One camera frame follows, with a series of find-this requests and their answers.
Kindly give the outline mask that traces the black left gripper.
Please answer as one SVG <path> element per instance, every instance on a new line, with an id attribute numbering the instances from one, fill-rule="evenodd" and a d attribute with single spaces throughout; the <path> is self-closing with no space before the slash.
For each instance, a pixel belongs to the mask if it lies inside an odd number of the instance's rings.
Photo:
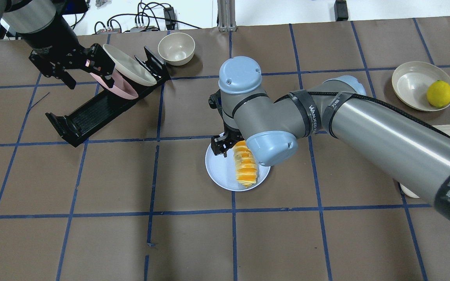
<path id="1" fill-rule="evenodd" d="M 57 49 L 49 46 L 33 49 L 29 60 L 47 78 L 61 80 L 70 89 L 75 89 L 76 80 L 67 72 L 70 69 L 80 69 L 99 76 L 108 88 L 113 87 L 112 78 L 115 68 L 114 61 L 98 43 L 90 48 L 81 45 L 74 48 Z"/>

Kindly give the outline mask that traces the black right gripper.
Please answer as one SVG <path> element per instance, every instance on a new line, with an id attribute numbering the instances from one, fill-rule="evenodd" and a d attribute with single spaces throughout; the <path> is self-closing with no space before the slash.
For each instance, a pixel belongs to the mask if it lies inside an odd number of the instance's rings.
<path id="1" fill-rule="evenodd" d="M 222 135 L 211 137 L 211 151 L 214 155 L 223 155 L 227 158 L 227 151 L 241 141 L 244 141 L 244 138 L 240 132 L 226 131 Z"/>

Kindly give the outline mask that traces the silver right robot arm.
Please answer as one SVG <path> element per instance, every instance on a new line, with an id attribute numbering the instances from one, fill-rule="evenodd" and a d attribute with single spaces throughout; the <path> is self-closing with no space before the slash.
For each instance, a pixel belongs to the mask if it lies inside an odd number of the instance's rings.
<path id="1" fill-rule="evenodd" d="M 366 95 L 351 75 L 272 101 L 250 57 L 225 61 L 209 106 L 223 135 L 211 138 L 215 155 L 245 140 L 258 164 L 271 167 L 295 154 L 296 141 L 325 130 L 356 149 L 450 221 L 450 136 L 410 114 Z"/>

